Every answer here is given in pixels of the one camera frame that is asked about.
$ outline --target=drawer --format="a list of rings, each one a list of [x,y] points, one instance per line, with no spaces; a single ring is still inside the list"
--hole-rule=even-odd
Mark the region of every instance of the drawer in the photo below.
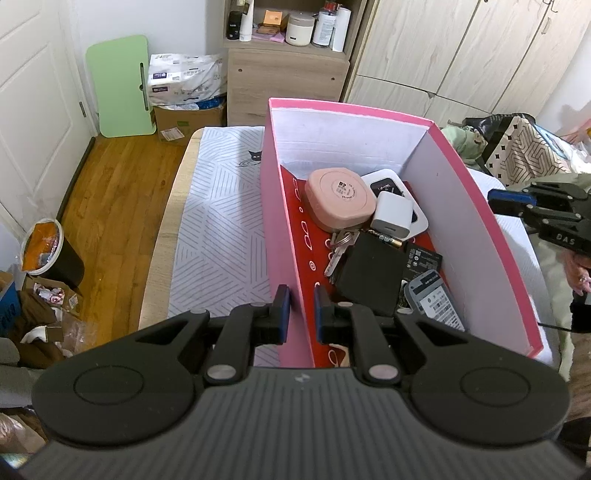
[[[228,125],[264,125],[271,97],[338,102],[348,69],[345,59],[230,48]]]
[[[423,90],[357,75],[347,103],[425,116],[431,99]]]
[[[489,112],[479,110],[478,108],[454,102],[447,98],[435,97],[431,101],[431,105],[425,114],[425,118],[433,120],[438,127],[443,128],[448,122],[461,124],[468,116],[481,117],[489,115]]]

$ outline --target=package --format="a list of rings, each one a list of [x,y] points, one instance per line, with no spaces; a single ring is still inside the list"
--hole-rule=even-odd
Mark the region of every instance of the package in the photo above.
[[[221,55],[163,53],[150,58],[148,97],[152,105],[201,102],[227,91],[228,71]]]
[[[16,317],[21,314],[21,303],[12,274],[0,271],[0,288],[0,335],[6,335]]]
[[[191,136],[203,127],[226,124],[226,104],[207,110],[169,110],[154,107],[158,137],[171,145],[186,146]]]
[[[58,307],[59,309],[65,310],[72,315],[80,317],[80,312],[82,311],[82,296],[72,290],[68,285],[61,281],[57,280],[49,280],[48,278],[42,277],[30,277],[27,276],[25,279],[25,283],[23,284],[24,290],[32,290],[33,292],[37,291],[37,295],[41,293],[40,297],[48,304]],[[60,301],[60,296],[52,296],[52,301],[48,301],[44,297],[44,293],[49,290],[63,292],[63,299]]]

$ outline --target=white container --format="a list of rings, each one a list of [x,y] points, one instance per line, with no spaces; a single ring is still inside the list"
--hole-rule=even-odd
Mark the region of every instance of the white container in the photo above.
[[[332,48],[333,51],[343,51],[350,19],[351,10],[345,7],[340,7],[336,14],[335,32],[330,40],[330,48]]]
[[[255,1],[249,0],[245,2],[248,5],[248,11],[242,14],[242,22],[240,23],[240,41],[251,41],[252,40],[252,16],[255,10]]]
[[[318,13],[318,21],[316,22],[316,29],[314,30],[314,37],[312,43],[319,47],[327,48],[332,37],[332,31],[335,27],[336,15],[326,11]]]
[[[305,47],[312,39],[312,31],[314,30],[314,17],[304,14],[290,15],[287,21],[287,32],[285,34],[285,41],[289,45],[296,47]]]

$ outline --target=white door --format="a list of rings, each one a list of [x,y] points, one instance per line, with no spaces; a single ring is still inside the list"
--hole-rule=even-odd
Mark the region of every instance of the white door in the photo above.
[[[478,0],[382,0],[357,73],[437,92]]]
[[[0,203],[54,216],[90,141],[57,0],[0,0]]]
[[[568,68],[590,22],[591,1],[554,0],[495,113],[537,116]]]
[[[492,112],[540,27],[546,3],[481,2],[437,94]]]

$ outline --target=trash can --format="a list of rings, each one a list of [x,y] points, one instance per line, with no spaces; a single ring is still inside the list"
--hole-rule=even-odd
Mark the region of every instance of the trash can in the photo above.
[[[47,222],[55,223],[59,232],[59,242],[56,251],[43,267],[37,270],[31,270],[28,274],[32,277],[43,277],[49,278],[50,280],[61,281],[67,284],[70,288],[76,288],[84,277],[84,262],[70,245],[70,242],[66,239],[60,222],[52,218],[44,218],[37,223]],[[22,242],[21,259],[25,256],[25,251],[34,228],[35,225],[33,225],[27,232],[27,236]]]

